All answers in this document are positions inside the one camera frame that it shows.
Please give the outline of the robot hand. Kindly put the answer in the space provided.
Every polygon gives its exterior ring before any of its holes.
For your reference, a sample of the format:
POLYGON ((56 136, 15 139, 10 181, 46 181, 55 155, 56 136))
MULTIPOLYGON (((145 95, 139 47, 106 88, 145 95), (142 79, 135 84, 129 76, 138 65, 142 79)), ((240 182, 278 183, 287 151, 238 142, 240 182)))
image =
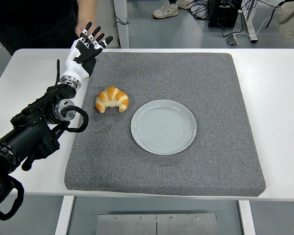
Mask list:
POLYGON ((104 38, 98 26, 90 32, 91 22, 82 30, 79 38, 73 42, 66 59, 66 70, 60 77, 60 83, 80 87, 85 78, 90 77, 97 61, 97 56, 111 43, 112 36, 104 38))

